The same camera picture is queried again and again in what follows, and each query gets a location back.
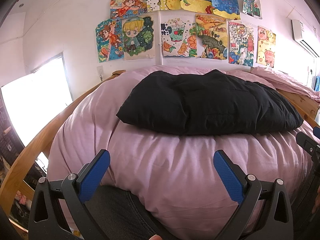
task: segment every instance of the window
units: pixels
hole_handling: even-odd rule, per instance
[[[63,55],[57,55],[32,74],[3,86],[1,92],[12,125],[26,146],[72,103]],[[48,159],[43,153],[36,162],[46,171]]]

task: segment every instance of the silver bolt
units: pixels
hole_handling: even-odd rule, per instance
[[[282,179],[277,179],[277,183],[280,185],[283,185],[283,180]]]
[[[45,182],[45,177],[41,177],[39,180],[38,180],[39,183],[44,183]]]
[[[76,175],[74,173],[71,173],[68,175],[68,180],[74,180],[76,178]]]
[[[251,181],[255,181],[256,180],[256,176],[254,176],[252,174],[249,174],[248,175],[248,179],[251,180]]]

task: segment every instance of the pink bed sheet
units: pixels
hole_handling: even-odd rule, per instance
[[[310,156],[295,142],[299,131],[313,137],[306,122],[283,133],[188,137],[160,134],[119,121],[116,113],[131,90],[157,70],[204,74],[211,69],[152,66],[103,83],[58,131],[49,156],[49,180],[78,172],[100,149],[107,149],[111,164],[101,183],[130,190],[172,234],[185,240],[212,239],[237,206],[212,164],[216,150],[223,149],[245,173],[260,180],[282,178],[289,196],[294,196],[311,168]],[[250,73],[228,74],[273,87]],[[63,209],[69,225],[76,228],[65,204]]]
[[[276,71],[270,67],[255,67],[251,73],[269,81],[276,89],[307,96],[316,103],[320,103],[320,92],[314,91],[312,88],[305,86],[281,71]]]

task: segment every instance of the black folded jacket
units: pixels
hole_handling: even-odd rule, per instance
[[[303,123],[277,91],[218,70],[204,75],[153,72],[136,85],[117,117],[177,135],[288,131]]]

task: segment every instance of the white air conditioner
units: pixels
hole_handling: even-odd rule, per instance
[[[292,20],[293,38],[312,56],[320,57],[320,42],[314,32],[309,30],[299,20]]]

